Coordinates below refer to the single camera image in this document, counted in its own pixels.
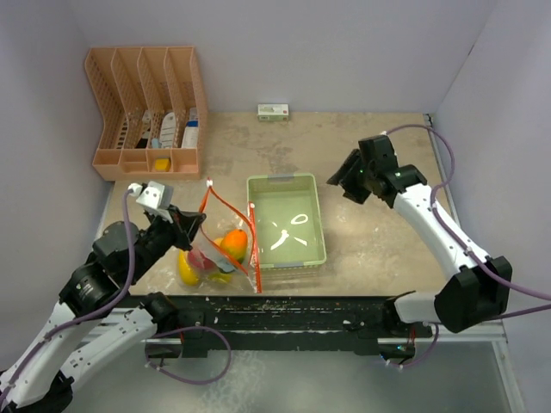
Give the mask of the green orange mango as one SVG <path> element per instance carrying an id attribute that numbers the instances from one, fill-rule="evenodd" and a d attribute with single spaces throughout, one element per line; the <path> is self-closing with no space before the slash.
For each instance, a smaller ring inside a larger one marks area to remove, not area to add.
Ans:
<path id="1" fill-rule="evenodd" d="M 237 262 L 242 263 L 248 249 L 248 235 L 242 229 L 231 230 L 223 237 L 220 247 Z"/>

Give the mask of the red apple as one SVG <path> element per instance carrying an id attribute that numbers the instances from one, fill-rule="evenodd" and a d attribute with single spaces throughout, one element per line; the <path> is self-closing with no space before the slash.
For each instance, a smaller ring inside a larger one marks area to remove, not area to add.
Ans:
<path id="1" fill-rule="evenodd" d="M 215 263 L 205 257 L 198 249 L 189 251 L 186 260 L 190 267 L 203 273 L 211 273 L 217 268 Z"/>

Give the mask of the clear zip bag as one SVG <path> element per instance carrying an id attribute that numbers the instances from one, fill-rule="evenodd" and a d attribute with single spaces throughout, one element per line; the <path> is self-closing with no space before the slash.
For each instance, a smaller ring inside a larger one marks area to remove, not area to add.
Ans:
<path id="1" fill-rule="evenodd" d="M 245 209 L 232 205 L 206 180 L 199 212 L 205 221 L 195 236 L 192 250 L 179 258 L 185 284 L 218 291 L 260 293 L 262 276 L 255 225 L 255 205 Z"/>

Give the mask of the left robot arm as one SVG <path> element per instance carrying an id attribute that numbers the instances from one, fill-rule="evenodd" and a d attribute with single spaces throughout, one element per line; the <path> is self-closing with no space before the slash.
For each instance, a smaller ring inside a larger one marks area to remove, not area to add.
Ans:
<path id="1" fill-rule="evenodd" d="M 184 212 L 172 204 L 172 194 L 172 187 L 154 181 L 128 186 L 121 200 L 122 219 L 95 240 L 38 335 L 2 372 L 3 412 L 63 411 L 80 385 L 143 339 L 206 331 L 225 349 L 231 347 L 210 326 L 182 326 L 179 308 L 163 293 L 147 295 L 121 323 L 82 343 L 171 248 L 190 251 L 203 237 L 204 211 Z"/>

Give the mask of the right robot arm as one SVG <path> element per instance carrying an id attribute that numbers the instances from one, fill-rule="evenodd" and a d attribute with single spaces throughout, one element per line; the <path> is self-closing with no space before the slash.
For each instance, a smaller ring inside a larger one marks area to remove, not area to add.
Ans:
<path id="1" fill-rule="evenodd" d="M 417 167 L 399 165 L 387 135 L 361 139 L 329 184 L 362 204 L 374 195 L 420 236 L 447 279 L 438 293 L 408 292 L 392 298 L 384 330 L 403 336 L 413 323 L 442 324 L 458 333 L 502 315 L 508 305 L 512 266 L 472 241 L 432 195 Z"/>

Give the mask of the yellow banana bunch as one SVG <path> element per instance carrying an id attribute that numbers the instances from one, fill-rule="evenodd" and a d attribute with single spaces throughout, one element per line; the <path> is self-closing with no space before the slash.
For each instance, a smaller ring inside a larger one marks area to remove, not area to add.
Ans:
<path id="1" fill-rule="evenodd" d="M 180 281 L 190 287 L 198 287 L 203 281 L 209 280 L 220 284 L 228 284 L 232 281 L 230 274 L 225 274 L 219 270 L 204 270 L 194 267 L 190 260 L 189 251 L 178 252 L 177 267 Z"/>

